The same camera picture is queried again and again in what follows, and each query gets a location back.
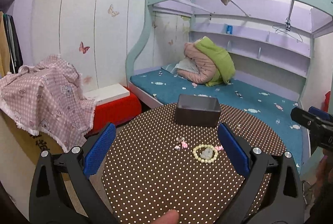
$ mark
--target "metal screw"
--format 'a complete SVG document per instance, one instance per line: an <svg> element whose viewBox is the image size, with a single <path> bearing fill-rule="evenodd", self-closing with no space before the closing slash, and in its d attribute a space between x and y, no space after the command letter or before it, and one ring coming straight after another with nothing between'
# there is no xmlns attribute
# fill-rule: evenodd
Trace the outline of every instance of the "metal screw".
<svg viewBox="0 0 333 224"><path fill-rule="evenodd" d="M81 151L81 148L78 147L78 146L75 146L75 147L72 148L72 153L73 153L73 154L77 154L77 153L80 152L80 151Z"/></svg>
<svg viewBox="0 0 333 224"><path fill-rule="evenodd" d="M255 147L255 148L253 148L253 152L254 152L255 154L261 154L261 149L258 148L258 147Z"/></svg>
<svg viewBox="0 0 333 224"><path fill-rule="evenodd" d="M291 158L291 157L292 157L292 154L291 154L290 152L285 152L285 153L284 153L284 156L285 156L286 158Z"/></svg>
<svg viewBox="0 0 333 224"><path fill-rule="evenodd" d="M45 157L45 156L47 156L48 154L49 154L49 151L46 151L46 150L45 150L45 151L43 151L43 152L41 153L41 156L42 156L42 157Z"/></svg>

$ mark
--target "bunk bed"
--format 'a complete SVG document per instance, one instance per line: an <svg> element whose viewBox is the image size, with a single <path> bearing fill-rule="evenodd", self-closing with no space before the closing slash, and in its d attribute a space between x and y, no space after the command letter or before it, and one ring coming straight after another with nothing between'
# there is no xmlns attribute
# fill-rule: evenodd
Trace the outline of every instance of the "bunk bed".
<svg viewBox="0 0 333 224"><path fill-rule="evenodd" d="M207 36L225 48L235 64L233 79L207 87L169 73L163 65L134 70L149 40L154 11L188 17L190 42ZM227 6L220 0L145 0L144 27L126 59L129 88L151 108L186 93L216 97L247 111L280 136L300 170L310 155L309 134L291 120L290 111L302 107L314 39L333 32L332 15L333 0L232 0ZM226 32L228 25L232 34Z"/></svg>

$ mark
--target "dark box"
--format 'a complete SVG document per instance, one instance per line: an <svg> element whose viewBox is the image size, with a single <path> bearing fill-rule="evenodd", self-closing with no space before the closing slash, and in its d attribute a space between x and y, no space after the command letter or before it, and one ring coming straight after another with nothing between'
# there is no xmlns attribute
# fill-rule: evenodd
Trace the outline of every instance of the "dark box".
<svg viewBox="0 0 333 224"><path fill-rule="evenodd" d="M216 127L220 115L221 106L217 98L181 94L174 118L177 124Z"/></svg>

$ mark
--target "small pink charm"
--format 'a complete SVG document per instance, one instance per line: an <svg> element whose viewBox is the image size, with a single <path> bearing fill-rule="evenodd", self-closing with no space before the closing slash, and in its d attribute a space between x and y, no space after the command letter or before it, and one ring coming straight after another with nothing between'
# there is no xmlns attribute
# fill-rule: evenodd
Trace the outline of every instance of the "small pink charm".
<svg viewBox="0 0 333 224"><path fill-rule="evenodd" d="M186 149L188 147L188 145L185 141L181 142L181 146L183 147L183 149Z"/></svg>
<svg viewBox="0 0 333 224"><path fill-rule="evenodd" d="M215 146L215 150L217 150L217 151L223 150L222 145L221 146Z"/></svg>

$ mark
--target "red object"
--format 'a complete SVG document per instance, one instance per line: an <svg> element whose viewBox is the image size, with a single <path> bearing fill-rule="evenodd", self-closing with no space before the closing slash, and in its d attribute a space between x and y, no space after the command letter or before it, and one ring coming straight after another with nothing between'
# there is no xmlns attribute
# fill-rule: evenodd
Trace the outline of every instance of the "red object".
<svg viewBox="0 0 333 224"><path fill-rule="evenodd" d="M328 112L328 105L330 103L330 97L331 97L331 92L329 91L328 93L325 94L325 102L324 102L324 107L323 111Z"/></svg>
<svg viewBox="0 0 333 224"><path fill-rule="evenodd" d="M130 121L141 113L139 99L130 90L129 93L130 95L127 97L96 107L94 127L87 134L88 136L101 130L107 122L117 126Z"/></svg>

